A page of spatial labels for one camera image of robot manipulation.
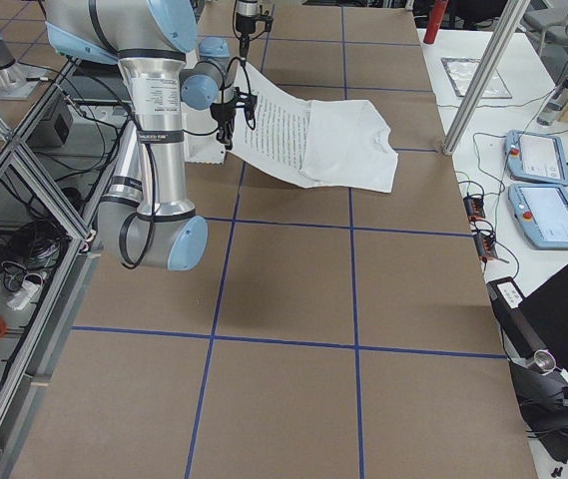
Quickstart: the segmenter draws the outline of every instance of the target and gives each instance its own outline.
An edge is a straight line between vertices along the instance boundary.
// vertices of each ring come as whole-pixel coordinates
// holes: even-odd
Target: white table
[[[419,31],[421,40],[424,33],[423,30]],[[441,58],[481,58],[490,35],[489,32],[441,30],[433,45],[422,44],[423,55],[445,131],[449,129],[457,111],[456,108],[448,106],[458,106],[461,102],[452,89],[443,69]],[[546,128],[536,123],[535,118],[543,107],[544,100],[532,102],[524,107],[513,106],[522,105],[529,100],[539,98],[549,93],[554,87],[554,82],[524,34],[517,33],[513,36],[497,70],[513,98],[509,100],[482,100],[480,105],[512,106],[477,109],[453,155],[455,170],[462,172],[458,175],[459,181],[465,180],[465,175],[467,175],[471,180],[480,183],[486,192],[498,192],[499,185],[498,182],[484,175],[477,168],[477,157],[474,154],[472,143],[474,133],[481,132],[504,136],[510,130],[555,133],[568,129],[568,124],[555,123],[552,127]],[[559,136],[563,142],[568,161],[568,132]],[[503,142],[504,140],[497,138],[477,137],[481,167],[497,178],[501,178],[504,170]],[[508,186],[520,182],[513,182],[506,172],[503,183]],[[466,189],[467,185],[461,185],[463,194],[465,194]],[[472,186],[470,192],[478,193],[479,189]],[[494,224],[495,219],[497,219],[497,239],[510,248],[519,259],[520,271],[516,276],[516,282],[523,293],[529,294],[568,263],[568,251],[538,250],[530,245],[515,223],[508,204],[507,192],[501,195],[498,206],[495,196],[486,197],[484,208],[487,219],[491,223]],[[497,253],[511,263],[497,260],[489,261],[485,271],[486,281],[515,273],[516,265],[510,254],[499,246],[497,246]],[[558,464],[550,458],[540,442],[531,440],[530,448],[534,455],[539,478],[549,477],[549,474]],[[568,477],[568,464],[564,467],[562,476]]]

